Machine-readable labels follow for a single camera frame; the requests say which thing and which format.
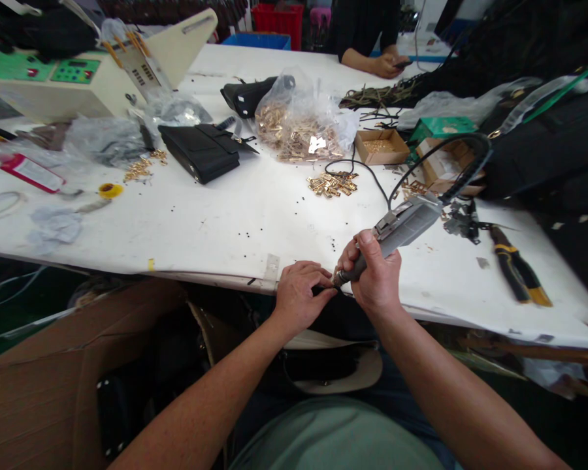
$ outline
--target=plastic bottle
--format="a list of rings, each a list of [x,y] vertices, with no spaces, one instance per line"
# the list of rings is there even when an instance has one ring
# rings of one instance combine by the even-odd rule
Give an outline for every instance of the plastic bottle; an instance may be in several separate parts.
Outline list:
[[[21,153],[9,154],[0,150],[0,169],[50,194],[58,193],[65,185],[61,176]]]

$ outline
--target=cream machine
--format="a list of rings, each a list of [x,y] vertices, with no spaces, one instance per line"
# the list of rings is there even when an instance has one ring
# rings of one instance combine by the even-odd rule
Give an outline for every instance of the cream machine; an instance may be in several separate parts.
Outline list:
[[[106,51],[85,52],[43,63],[32,51],[0,52],[0,97],[40,123],[69,121],[78,114],[126,116],[146,103],[155,88],[175,89],[218,18],[212,9],[148,38],[128,31]]]

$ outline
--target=green shirt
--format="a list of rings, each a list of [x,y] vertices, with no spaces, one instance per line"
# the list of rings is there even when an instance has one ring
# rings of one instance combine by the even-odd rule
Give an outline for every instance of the green shirt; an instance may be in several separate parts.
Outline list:
[[[313,398],[266,424],[231,470],[434,469],[432,450],[379,410],[340,396]]]

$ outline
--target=blue bin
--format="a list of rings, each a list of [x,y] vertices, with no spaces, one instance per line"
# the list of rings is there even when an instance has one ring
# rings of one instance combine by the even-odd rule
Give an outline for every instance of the blue bin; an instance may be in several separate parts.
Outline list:
[[[292,50],[289,35],[264,33],[237,33],[227,37],[222,44],[227,46],[258,47],[263,49]]]

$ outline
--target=red crate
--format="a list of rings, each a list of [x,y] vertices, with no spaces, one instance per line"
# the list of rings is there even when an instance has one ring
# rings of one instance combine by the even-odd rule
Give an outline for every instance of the red crate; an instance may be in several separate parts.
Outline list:
[[[286,34],[292,38],[292,50],[301,50],[302,12],[304,6],[290,5],[288,11],[276,12],[274,5],[260,3],[251,11],[258,33]]]

